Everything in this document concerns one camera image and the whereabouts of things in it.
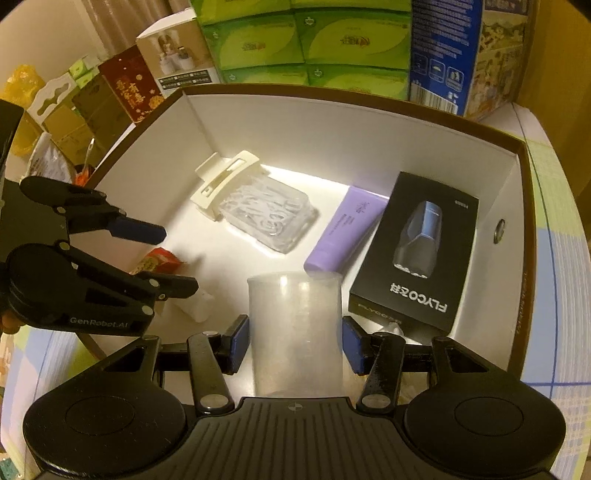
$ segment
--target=blue grid line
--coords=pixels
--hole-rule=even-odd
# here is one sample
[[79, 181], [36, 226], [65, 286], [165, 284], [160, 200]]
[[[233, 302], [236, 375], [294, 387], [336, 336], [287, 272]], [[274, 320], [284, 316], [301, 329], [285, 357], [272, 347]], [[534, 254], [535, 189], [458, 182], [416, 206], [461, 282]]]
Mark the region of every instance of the blue grid line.
[[517, 110], [515, 110], [515, 105], [511, 104], [511, 106], [513, 107], [513, 111], [515, 112], [515, 116], [517, 117], [517, 121], [519, 122], [519, 128], [521, 128], [521, 133], [523, 134], [523, 139], [525, 142], [525, 146], [527, 147], [527, 151], [528, 154], [530, 155], [530, 159], [531, 159], [531, 166], [534, 169], [534, 174], [535, 174], [535, 180], [538, 184], [538, 187], [540, 188], [540, 198], [542, 200], [542, 208], [544, 210], [544, 217], [546, 219], [546, 225], [547, 225], [547, 232], [548, 232], [548, 241], [550, 244], [550, 258], [552, 260], [552, 273], [553, 273], [553, 280], [554, 280], [554, 298], [555, 298], [555, 304], [554, 304], [554, 364], [552, 367], [552, 382], [550, 383], [550, 398], [552, 399], [552, 393], [554, 390], [554, 380], [556, 379], [556, 363], [557, 363], [557, 359], [558, 359], [558, 286], [556, 284], [556, 262], [554, 260], [554, 247], [552, 244], [552, 236], [550, 235], [550, 223], [548, 221], [548, 210], [546, 209], [546, 202], [544, 199], [544, 191], [542, 190], [542, 185], [540, 183], [540, 177], [538, 176], [538, 170], [535, 167], [535, 162], [534, 162], [534, 156], [531, 152], [530, 149], [530, 145], [527, 142], [527, 137], [525, 136], [525, 131], [523, 130], [523, 125], [521, 125], [521, 120], [519, 119], [519, 115], [517, 113]]
[[589, 382], [524, 382], [524, 384], [530, 387], [588, 387], [591, 385]]

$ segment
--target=ribbed black surface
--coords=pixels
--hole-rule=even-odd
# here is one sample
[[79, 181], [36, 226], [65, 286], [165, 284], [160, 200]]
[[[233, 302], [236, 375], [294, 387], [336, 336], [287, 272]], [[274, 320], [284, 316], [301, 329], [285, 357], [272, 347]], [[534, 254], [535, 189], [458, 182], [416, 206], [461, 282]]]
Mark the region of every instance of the ribbed black surface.
[[[171, 456], [125, 480], [452, 480], [416, 457], [386, 419], [355, 413], [344, 398], [244, 399], [197, 422]], [[552, 480], [537, 473], [531, 480]], [[63, 480], [45, 472], [38, 480]]]

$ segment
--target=round hole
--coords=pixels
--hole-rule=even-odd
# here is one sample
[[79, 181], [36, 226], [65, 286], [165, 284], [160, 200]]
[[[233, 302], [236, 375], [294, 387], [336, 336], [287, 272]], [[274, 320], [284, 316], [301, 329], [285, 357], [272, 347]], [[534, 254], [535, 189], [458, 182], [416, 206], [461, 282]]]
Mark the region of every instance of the round hole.
[[505, 220], [501, 219], [501, 220], [499, 220], [499, 223], [496, 224], [495, 234], [493, 236], [493, 242], [495, 243], [495, 245], [502, 240], [504, 234], [505, 234]]

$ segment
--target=orange package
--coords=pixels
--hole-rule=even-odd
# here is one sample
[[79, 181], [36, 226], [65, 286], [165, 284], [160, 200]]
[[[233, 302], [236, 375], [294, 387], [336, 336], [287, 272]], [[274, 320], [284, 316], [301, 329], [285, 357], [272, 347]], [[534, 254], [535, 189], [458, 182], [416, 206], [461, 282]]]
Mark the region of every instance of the orange package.
[[178, 268], [183, 264], [177, 257], [164, 248], [154, 248], [148, 253], [138, 265], [129, 272], [132, 275], [139, 272], [154, 272], [174, 274]]

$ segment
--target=clear plastic cup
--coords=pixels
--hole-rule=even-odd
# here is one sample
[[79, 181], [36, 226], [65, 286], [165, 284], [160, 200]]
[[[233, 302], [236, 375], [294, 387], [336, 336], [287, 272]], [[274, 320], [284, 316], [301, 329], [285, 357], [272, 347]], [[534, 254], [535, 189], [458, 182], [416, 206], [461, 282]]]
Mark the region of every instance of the clear plastic cup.
[[341, 280], [333, 272], [248, 279], [255, 395], [343, 395]]

